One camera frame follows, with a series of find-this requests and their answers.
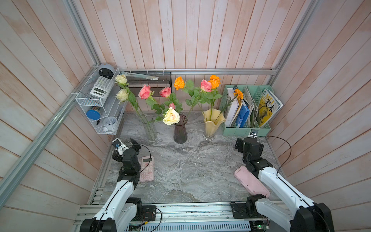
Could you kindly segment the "orange marigold flower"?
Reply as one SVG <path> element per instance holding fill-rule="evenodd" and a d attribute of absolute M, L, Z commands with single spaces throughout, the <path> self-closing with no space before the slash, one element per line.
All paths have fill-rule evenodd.
<path fill-rule="evenodd" d="M 233 88 L 235 90 L 235 96 L 237 97 L 237 100 L 238 100 L 238 103 L 239 103 L 239 107 L 236 111 L 236 114 L 234 116 L 234 119 L 233 119 L 233 122 L 231 124 L 231 127 L 234 127 L 234 122 L 235 120 L 237 119 L 237 116 L 239 114 L 239 111 L 242 107 L 242 100 L 243 100 L 243 93 L 237 89 L 237 88 Z M 219 107 L 219 110 L 223 113 L 223 116 L 224 116 L 224 113 L 225 113 L 225 110 L 227 109 L 228 107 L 228 104 L 227 104 L 227 88 L 224 90 L 223 92 L 223 97 L 222 97 L 222 101 L 221 101 L 221 105 Z"/>

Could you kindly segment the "cream white rose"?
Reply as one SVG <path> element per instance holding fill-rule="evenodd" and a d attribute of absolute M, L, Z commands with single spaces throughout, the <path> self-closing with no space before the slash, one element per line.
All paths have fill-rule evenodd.
<path fill-rule="evenodd" d="M 165 113 L 162 113 L 155 119 L 150 120 L 149 123 L 155 121 L 162 121 L 164 124 L 171 126 L 179 123 L 180 115 L 173 107 L 170 107 Z"/>

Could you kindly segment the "large pink rose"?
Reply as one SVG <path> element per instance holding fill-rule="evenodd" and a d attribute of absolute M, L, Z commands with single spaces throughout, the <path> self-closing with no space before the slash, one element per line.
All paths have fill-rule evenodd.
<path fill-rule="evenodd" d="M 139 97 L 142 100 L 145 100 L 147 105 L 150 106 L 152 110 L 155 111 L 157 116 L 163 113 L 163 109 L 160 105 L 163 103 L 159 103 L 153 97 L 154 92 L 151 90 L 150 86 L 144 85 L 139 92 Z"/>

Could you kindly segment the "small pink rose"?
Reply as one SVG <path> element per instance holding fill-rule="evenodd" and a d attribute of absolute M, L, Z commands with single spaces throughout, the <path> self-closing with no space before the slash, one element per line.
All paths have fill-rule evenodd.
<path fill-rule="evenodd" d="M 174 103 L 175 110 L 180 114 L 183 110 L 183 105 L 180 103 L 180 101 L 177 99 L 176 94 L 172 92 L 172 89 L 170 87 L 164 88 L 160 91 L 161 97 L 165 98 L 165 103 L 161 104 L 160 106 L 163 109 L 163 113 L 165 113 L 169 109 L 169 105 L 171 103 Z"/>

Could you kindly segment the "yellow orange rose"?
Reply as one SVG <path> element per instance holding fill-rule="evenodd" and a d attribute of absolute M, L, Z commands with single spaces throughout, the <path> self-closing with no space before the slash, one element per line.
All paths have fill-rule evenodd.
<path fill-rule="evenodd" d="M 181 90 L 185 87 L 185 82 L 181 76 L 175 79 L 174 87 L 176 90 Z"/>

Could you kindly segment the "small cream rose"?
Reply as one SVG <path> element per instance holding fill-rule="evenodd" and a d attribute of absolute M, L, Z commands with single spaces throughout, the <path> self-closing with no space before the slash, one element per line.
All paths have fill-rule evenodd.
<path fill-rule="evenodd" d="M 123 74 L 117 75 L 115 77 L 115 81 L 116 81 L 116 84 L 119 85 L 120 89 L 122 89 L 122 88 L 129 88 L 128 80 L 127 80 L 127 78 L 126 78 L 125 75 L 123 75 Z"/>

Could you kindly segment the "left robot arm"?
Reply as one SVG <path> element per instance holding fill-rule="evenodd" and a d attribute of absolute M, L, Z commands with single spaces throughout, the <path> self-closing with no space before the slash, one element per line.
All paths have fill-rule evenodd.
<path fill-rule="evenodd" d="M 112 141 L 112 158 L 122 163 L 116 187 L 99 212 L 82 222 L 80 232 L 123 232 L 141 210 L 141 200 L 131 198 L 140 179 L 137 155 L 141 146 L 131 142 L 131 146 L 126 146 L 119 138 Z"/>

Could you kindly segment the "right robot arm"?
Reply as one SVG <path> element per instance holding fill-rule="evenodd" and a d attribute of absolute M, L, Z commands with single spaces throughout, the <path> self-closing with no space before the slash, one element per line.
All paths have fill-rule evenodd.
<path fill-rule="evenodd" d="M 287 232 L 333 232 L 331 210 L 316 203 L 291 185 L 262 158 L 264 145 L 256 137 L 238 138 L 235 149 L 244 165 L 234 172 L 249 192 L 246 204 L 230 204 L 235 219 L 265 216 Z"/>

